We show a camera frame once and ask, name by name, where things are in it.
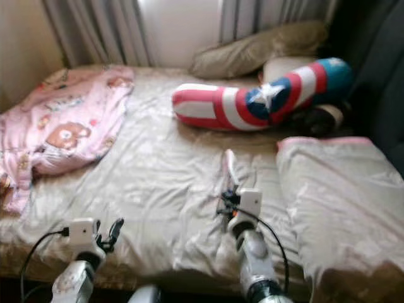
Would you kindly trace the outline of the white pillow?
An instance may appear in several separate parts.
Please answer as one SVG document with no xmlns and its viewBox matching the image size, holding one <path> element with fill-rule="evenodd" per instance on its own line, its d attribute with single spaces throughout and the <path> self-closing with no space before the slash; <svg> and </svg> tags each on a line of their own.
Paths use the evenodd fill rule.
<svg viewBox="0 0 404 303">
<path fill-rule="evenodd" d="M 268 60 L 262 68 L 259 80 L 263 83 L 271 83 L 277 78 L 283 77 L 285 73 L 297 68 L 307 66 L 317 61 L 317 57 L 275 57 Z"/>
</svg>

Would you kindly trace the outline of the grey robot left leg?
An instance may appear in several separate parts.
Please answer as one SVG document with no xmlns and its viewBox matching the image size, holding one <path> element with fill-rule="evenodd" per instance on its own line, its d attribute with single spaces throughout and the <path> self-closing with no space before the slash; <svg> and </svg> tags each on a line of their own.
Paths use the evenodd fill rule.
<svg viewBox="0 0 404 303">
<path fill-rule="evenodd" d="M 161 290 L 156 285 L 144 285 L 137 288 L 127 303 L 160 303 Z"/>
</svg>

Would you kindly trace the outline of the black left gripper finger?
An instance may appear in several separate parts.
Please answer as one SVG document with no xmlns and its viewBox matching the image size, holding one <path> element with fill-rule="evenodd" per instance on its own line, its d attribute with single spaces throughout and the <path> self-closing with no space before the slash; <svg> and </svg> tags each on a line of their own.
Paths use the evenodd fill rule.
<svg viewBox="0 0 404 303">
<path fill-rule="evenodd" d="M 119 234 L 121 233 L 121 228 L 124 225 L 125 220 L 123 218 L 118 218 L 112 226 L 110 226 L 109 234 L 107 234 L 106 246 L 115 246 Z"/>
</svg>

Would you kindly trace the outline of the folded beige floral duvet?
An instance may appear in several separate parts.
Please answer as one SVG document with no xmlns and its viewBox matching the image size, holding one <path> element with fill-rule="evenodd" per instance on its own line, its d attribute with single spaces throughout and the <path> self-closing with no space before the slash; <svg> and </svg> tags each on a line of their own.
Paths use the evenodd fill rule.
<svg viewBox="0 0 404 303">
<path fill-rule="evenodd" d="M 286 138 L 276 164 L 311 303 L 404 303 L 404 178 L 367 138 Z"/>
</svg>

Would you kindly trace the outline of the pink cartoon bear blanket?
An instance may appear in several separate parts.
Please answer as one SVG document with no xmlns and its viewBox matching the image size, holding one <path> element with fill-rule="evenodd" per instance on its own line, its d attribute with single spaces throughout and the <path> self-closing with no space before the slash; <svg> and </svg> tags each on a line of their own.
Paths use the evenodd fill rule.
<svg viewBox="0 0 404 303">
<path fill-rule="evenodd" d="M 62 69 L 0 116 L 6 213 L 23 213 L 38 176 L 82 168 L 109 152 L 134 80 L 134 70 L 119 64 Z"/>
</svg>

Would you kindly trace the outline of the red white blue bolster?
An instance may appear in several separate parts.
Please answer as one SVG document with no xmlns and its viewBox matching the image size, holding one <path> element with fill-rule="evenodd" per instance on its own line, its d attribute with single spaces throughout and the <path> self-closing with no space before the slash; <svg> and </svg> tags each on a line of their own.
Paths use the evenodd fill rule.
<svg viewBox="0 0 404 303">
<path fill-rule="evenodd" d="M 184 83 L 173 91 L 171 107 L 176 118 L 194 127 L 255 132 L 311 106 L 338 100 L 353 81 L 352 67 L 329 57 L 253 88 Z"/>
</svg>

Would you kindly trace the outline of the bed with beige floral sheet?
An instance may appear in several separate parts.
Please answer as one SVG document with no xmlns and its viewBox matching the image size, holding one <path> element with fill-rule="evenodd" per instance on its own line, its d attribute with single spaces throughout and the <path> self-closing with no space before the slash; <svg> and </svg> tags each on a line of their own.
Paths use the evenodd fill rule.
<svg viewBox="0 0 404 303">
<path fill-rule="evenodd" d="M 240 294 L 234 239 L 217 216 L 223 158 L 231 149 L 239 179 L 263 192 L 260 216 L 277 232 L 290 266 L 288 294 L 309 301 L 288 202 L 276 164 L 285 133 L 223 133 L 174 118 L 170 96 L 193 78 L 179 69 L 135 69 L 122 129 L 95 165 L 39 178 L 23 213 L 0 223 L 2 277 L 18 276 L 37 239 L 72 219 L 93 217 L 103 229 L 125 220 L 96 285 L 131 289 L 145 283 L 194 294 Z"/>
</svg>

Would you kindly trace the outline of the dark plush item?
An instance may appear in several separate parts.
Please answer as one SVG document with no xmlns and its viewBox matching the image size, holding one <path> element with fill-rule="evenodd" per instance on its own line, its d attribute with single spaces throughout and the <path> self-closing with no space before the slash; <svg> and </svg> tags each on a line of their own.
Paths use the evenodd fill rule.
<svg viewBox="0 0 404 303">
<path fill-rule="evenodd" d="M 292 116 L 292 127 L 300 135 L 324 138 L 340 129 L 351 111 L 348 103 L 312 105 Z"/>
</svg>

